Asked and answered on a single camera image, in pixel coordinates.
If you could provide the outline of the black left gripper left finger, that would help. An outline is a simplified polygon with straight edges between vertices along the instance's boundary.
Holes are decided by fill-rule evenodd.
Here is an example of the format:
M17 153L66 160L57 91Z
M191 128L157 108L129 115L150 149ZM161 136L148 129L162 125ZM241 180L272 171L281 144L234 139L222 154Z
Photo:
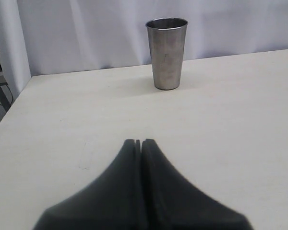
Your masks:
M127 139L87 187L46 209L36 230L142 230L144 195L140 141Z

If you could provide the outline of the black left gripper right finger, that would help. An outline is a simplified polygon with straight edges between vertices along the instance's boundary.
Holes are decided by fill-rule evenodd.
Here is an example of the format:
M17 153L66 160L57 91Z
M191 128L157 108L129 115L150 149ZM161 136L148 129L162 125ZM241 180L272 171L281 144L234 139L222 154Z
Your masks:
M153 139L142 144L141 177L151 230L251 230L241 213L190 183Z

